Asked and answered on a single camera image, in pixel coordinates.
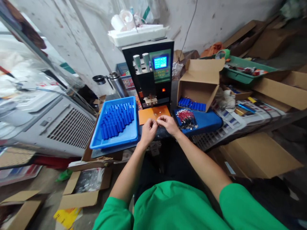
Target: orange plate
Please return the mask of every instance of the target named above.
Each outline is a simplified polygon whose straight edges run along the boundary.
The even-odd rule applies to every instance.
[[[145,124],[145,122],[148,120],[148,118],[152,118],[154,120],[157,120],[157,118],[161,115],[170,116],[169,109],[167,108],[166,105],[138,111],[138,118],[139,118],[139,121],[140,121],[140,125]]]

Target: person's left hand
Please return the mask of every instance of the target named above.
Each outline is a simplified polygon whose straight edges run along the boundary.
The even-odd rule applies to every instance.
[[[158,123],[149,118],[142,128],[142,137],[140,142],[144,145],[144,147],[148,147],[149,144],[153,141],[158,128]]]

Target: person's right hand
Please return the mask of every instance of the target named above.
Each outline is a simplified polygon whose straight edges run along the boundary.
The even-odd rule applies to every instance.
[[[159,125],[162,125],[166,128],[169,134],[171,134],[173,137],[175,137],[177,134],[179,134],[181,131],[178,128],[174,118],[167,116],[167,115],[162,115],[158,117],[157,123]]]

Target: lap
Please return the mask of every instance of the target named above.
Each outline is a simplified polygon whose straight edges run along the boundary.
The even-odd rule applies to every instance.
[[[161,140],[159,155],[162,173],[153,157],[146,153],[142,164],[138,187],[134,194],[134,203],[140,195],[155,184],[168,180],[176,180],[203,191],[203,184],[191,166],[179,144],[173,138]]]

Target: air cooler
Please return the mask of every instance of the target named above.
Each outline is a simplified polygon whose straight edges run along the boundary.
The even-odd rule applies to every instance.
[[[60,91],[58,86],[50,86]],[[14,98],[17,108],[33,115],[24,125],[0,135],[1,144],[59,157],[83,156],[95,117],[65,96],[35,91]]]

